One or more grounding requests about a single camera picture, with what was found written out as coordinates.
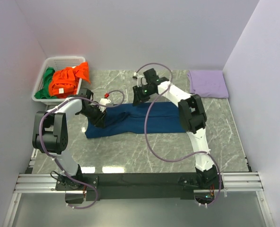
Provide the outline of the blue t shirt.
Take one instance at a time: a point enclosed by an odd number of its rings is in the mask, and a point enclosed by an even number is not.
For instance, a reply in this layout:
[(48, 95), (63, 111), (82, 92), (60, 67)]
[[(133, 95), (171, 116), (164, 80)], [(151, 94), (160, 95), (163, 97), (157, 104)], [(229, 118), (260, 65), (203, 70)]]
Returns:
[[(105, 127), (98, 128), (88, 122), (85, 136), (88, 139), (109, 137), (122, 133), (144, 133), (144, 121), (150, 103), (138, 106), (122, 104), (106, 110)], [(147, 133), (183, 133), (178, 108), (171, 102), (156, 102), (150, 110)]]

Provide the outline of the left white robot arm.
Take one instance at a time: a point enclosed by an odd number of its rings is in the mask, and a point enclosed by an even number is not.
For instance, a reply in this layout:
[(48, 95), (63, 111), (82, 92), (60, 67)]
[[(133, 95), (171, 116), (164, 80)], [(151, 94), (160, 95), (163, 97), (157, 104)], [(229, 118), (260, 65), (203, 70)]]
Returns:
[(106, 107), (113, 103), (108, 94), (99, 102), (93, 101), (93, 92), (82, 89), (80, 94), (68, 97), (61, 104), (35, 114), (32, 136), (33, 147), (49, 156), (58, 166), (57, 181), (61, 185), (78, 190), (83, 185), (83, 174), (67, 149), (67, 122), (76, 115), (86, 116), (94, 126), (105, 126)]

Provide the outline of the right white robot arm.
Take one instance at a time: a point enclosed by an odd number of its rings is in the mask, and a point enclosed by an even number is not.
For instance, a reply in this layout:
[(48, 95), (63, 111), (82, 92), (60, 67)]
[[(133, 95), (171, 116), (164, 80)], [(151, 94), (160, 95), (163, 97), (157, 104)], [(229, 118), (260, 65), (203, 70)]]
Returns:
[(133, 78), (137, 85), (133, 87), (133, 105), (142, 104), (157, 94), (165, 97), (178, 109), (179, 122), (187, 133), (193, 148), (192, 156), (195, 157), (196, 182), (195, 188), (209, 189), (211, 186), (222, 188), (220, 168), (215, 159), (210, 155), (206, 137), (207, 115), (197, 94), (189, 94), (173, 85), (172, 79), (159, 77), (154, 69), (149, 69), (139, 75), (134, 72)]

